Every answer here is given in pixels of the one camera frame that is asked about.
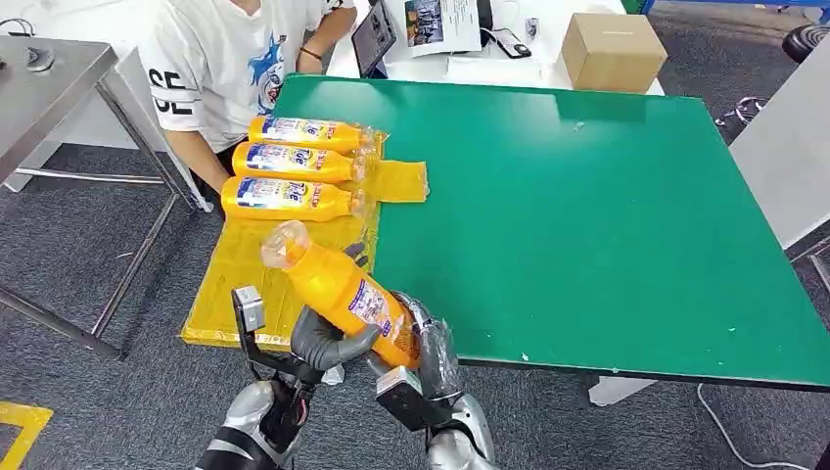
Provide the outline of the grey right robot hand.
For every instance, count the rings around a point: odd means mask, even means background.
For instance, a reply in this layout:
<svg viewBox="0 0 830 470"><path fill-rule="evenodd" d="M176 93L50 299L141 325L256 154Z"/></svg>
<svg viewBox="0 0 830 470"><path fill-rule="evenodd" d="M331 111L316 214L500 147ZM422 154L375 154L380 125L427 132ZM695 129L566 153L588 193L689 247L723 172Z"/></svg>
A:
<svg viewBox="0 0 830 470"><path fill-rule="evenodd" d="M399 291L392 291L392 295L414 323L411 332L418 341L417 376L423 397L453 405L463 394L463 385L449 327L434 317L420 300Z"/></svg>

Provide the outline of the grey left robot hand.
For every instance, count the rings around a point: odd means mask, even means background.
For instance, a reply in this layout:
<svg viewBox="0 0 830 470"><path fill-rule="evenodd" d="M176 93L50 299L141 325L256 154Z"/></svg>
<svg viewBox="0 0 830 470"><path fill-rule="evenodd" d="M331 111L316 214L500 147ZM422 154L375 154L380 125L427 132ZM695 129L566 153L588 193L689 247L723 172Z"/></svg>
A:
<svg viewBox="0 0 830 470"><path fill-rule="evenodd" d="M344 333L305 305L293 328L291 353L321 371L364 358L375 374L383 375L390 368L372 352L380 333L376 324L361 324L357 333Z"/></svg>

